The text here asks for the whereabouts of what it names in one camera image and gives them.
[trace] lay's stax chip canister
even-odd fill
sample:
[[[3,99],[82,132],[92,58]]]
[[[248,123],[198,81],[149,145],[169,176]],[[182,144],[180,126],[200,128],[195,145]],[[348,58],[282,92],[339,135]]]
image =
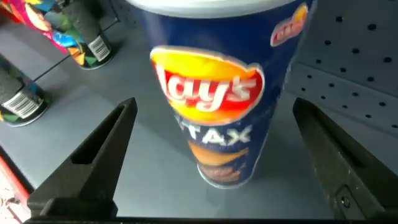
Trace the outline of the lay's stax chip canister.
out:
[[[313,0],[129,0],[200,175],[239,187],[252,176]]]

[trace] perforated metal panel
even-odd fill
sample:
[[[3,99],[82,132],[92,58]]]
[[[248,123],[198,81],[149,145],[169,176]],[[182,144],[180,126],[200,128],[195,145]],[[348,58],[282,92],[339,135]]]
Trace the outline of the perforated metal panel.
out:
[[[120,21],[136,26],[134,7],[112,3]],[[318,0],[286,90],[398,135],[396,22],[398,0]]]

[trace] lay's logo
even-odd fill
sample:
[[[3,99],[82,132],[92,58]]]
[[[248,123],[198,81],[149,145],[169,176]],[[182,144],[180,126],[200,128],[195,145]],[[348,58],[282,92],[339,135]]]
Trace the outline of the lay's logo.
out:
[[[202,125],[241,119],[261,99],[265,81],[258,64],[184,47],[156,47],[150,53],[160,85],[173,109]]]
[[[271,35],[271,46],[276,47],[287,40],[299,35],[304,28],[308,16],[308,6],[301,4],[291,18],[288,18],[276,25]]]

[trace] white lid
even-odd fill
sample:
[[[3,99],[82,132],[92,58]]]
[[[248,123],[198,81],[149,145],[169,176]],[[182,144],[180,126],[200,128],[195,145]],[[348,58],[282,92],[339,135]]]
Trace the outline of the white lid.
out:
[[[126,0],[157,14],[189,18],[220,18],[253,14],[295,0]]]

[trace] product package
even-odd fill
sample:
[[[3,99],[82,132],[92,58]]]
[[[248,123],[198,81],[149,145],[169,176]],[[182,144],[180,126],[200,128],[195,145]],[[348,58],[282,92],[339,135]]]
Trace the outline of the product package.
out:
[[[49,95],[0,55],[0,121],[25,126],[41,117],[49,104]]]
[[[7,1],[26,26],[43,33],[83,69],[99,68],[111,60],[113,55],[106,36],[81,1]]]
[[[129,0],[200,175],[229,189],[253,175],[313,0]]]

